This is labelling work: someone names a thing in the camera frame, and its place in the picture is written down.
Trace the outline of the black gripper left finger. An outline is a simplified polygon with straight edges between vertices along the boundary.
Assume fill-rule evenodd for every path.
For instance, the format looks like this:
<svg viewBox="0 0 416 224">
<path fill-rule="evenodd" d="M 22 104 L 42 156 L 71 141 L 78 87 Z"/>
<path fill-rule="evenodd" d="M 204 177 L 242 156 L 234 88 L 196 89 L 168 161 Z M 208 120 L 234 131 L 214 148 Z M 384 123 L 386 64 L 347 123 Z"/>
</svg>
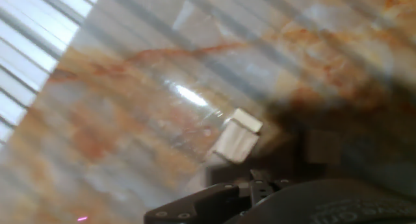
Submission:
<svg viewBox="0 0 416 224">
<path fill-rule="evenodd" d="M 236 223 L 249 209 L 276 192 L 276 183 L 251 170 L 248 182 L 222 182 L 144 214 L 144 224 Z"/>
</svg>

